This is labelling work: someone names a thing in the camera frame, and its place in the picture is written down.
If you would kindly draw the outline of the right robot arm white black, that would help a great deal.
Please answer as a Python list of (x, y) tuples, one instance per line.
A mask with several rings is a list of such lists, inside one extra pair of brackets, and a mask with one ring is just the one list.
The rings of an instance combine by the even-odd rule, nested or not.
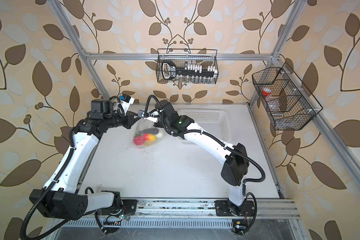
[(228, 207), (234, 216), (247, 214), (247, 198), (253, 200), (253, 218), (251, 222), (233, 227), (236, 235), (244, 235), (253, 226), (257, 217), (258, 204), (251, 192), (246, 192), (247, 183), (261, 183), (266, 179), (263, 168), (248, 157), (244, 145), (229, 144), (205, 131), (198, 123), (186, 115), (179, 115), (167, 100), (157, 101), (158, 123), (172, 137), (181, 137), (206, 150), (222, 164), (221, 177), (230, 185)]

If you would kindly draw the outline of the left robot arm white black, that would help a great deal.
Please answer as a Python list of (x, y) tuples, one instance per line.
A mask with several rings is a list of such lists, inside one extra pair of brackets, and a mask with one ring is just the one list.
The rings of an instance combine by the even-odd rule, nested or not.
[(44, 234), (36, 236), (37, 240), (45, 238), (71, 220), (78, 220), (100, 209), (106, 209), (115, 215), (125, 213), (126, 208), (119, 192), (102, 191), (80, 195), (78, 191), (85, 168), (89, 166), (103, 134), (108, 129), (120, 126), (130, 129), (138, 120), (140, 117), (131, 112), (123, 117), (114, 111), (109, 114), (88, 112), (87, 118), (70, 129), (70, 146), (58, 168), (42, 189), (33, 190), (30, 194), (33, 206), (20, 228), (22, 240), (31, 239), (27, 235), (27, 227), (35, 211), (39, 211), (44, 217), (62, 220)]

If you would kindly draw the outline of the red toy apple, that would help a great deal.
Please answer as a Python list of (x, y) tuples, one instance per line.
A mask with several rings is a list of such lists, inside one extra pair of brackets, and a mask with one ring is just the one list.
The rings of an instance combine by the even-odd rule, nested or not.
[(144, 138), (142, 136), (136, 136), (134, 137), (133, 139), (133, 143), (136, 145), (136, 146), (141, 146), (144, 144)]

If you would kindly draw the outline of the clear zip top bag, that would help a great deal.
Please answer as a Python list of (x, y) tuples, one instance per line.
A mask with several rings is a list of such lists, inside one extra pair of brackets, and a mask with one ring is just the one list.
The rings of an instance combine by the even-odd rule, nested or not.
[(157, 144), (164, 136), (161, 128), (155, 127), (154, 122), (141, 119), (136, 123), (132, 146), (146, 148)]

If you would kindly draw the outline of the dark toy eggplant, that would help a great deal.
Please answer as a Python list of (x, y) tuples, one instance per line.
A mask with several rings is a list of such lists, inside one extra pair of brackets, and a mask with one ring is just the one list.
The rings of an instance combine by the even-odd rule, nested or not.
[(158, 128), (148, 128), (148, 129), (144, 129), (144, 130), (141, 130), (141, 131), (138, 131), (138, 135), (143, 135), (143, 134), (155, 134), (155, 130), (158, 129)]

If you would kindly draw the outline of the yellow toy potato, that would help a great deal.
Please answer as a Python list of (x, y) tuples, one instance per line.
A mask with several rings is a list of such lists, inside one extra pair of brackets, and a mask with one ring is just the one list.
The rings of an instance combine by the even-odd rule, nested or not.
[(156, 144), (158, 142), (158, 140), (154, 140), (154, 141), (144, 141), (144, 147), (149, 147), (152, 146), (154, 144)]

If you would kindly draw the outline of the red yellow toy mango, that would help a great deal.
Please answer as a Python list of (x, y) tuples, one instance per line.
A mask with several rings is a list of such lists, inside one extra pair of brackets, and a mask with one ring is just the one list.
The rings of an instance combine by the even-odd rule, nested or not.
[(153, 134), (143, 134), (142, 137), (145, 142), (154, 142), (157, 139)]

